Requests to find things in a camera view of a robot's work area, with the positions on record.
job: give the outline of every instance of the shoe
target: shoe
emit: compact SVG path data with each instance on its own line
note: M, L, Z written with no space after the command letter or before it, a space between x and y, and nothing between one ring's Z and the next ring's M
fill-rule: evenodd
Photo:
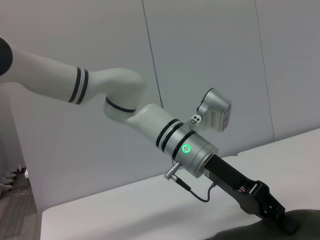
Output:
M7 179L5 178L4 176L2 177L2 183L5 184L5 185L13 185L14 184L14 181L12 179Z
M9 192L12 191L12 186L7 186L0 183L0 192Z
M14 173L10 173L10 172L6 171L6 172L5 172L5 177L6 177L7 179L16 179L16 178L17 178L17 175L14 174Z

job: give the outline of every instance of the green fabric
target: green fabric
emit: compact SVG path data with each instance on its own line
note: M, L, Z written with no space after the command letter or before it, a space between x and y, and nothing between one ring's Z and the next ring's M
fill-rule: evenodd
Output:
M320 240L320 210L294 210L286 215L299 221L300 229L289 236L261 221L217 233L207 240Z

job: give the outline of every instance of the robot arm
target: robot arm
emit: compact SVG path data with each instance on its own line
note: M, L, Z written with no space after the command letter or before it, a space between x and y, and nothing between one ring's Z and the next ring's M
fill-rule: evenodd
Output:
M175 173L183 167L196 178L204 174L213 181L211 188L222 188L246 213L289 234L299 228L296 221L285 216L285 208L266 184L250 180L231 167L217 156L216 146L194 131L201 123L219 132L228 125L231 102L214 88L206 93L197 115L187 124L156 104L136 113L146 85L136 72L124 68L89 72L20 51L0 38L0 84L6 82L18 82L36 94L77 105L105 93L103 111L107 117L133 127L175 162L164 175L167 180L194 194Z

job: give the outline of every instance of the metal connector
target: metal connector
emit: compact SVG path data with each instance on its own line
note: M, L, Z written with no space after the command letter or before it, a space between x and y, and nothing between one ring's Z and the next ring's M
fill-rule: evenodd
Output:
M170 180L171 177L178 171L178 169L181 167L181 164L177 162L170 170L163 175L165 179Z

